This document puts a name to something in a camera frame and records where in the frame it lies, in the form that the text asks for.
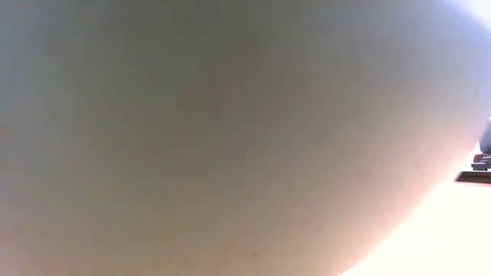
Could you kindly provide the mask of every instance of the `bright light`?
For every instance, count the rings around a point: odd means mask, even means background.
[[[490,0],[450,0],[471,14],[476,20],[481,21],[491,29],[491,1]]]
[[[341,276],[491,275],[490,217],[491,187],[449,180],[368,258]]]

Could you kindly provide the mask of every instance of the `blurry foreground object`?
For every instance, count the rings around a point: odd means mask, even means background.
[[[445,1],[6,0],[0,21],[0,275],[336,275],[489,117],[491,37]]]

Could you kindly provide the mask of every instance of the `metal object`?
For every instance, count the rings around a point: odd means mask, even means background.
[[[491,184],[491,172],[463,171],[455,179],[457,182]]]

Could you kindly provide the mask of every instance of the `white curved surface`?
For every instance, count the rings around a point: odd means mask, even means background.
[[[11,0],[0,36],[5,275],[338,274],[491,113],[446,2]]]

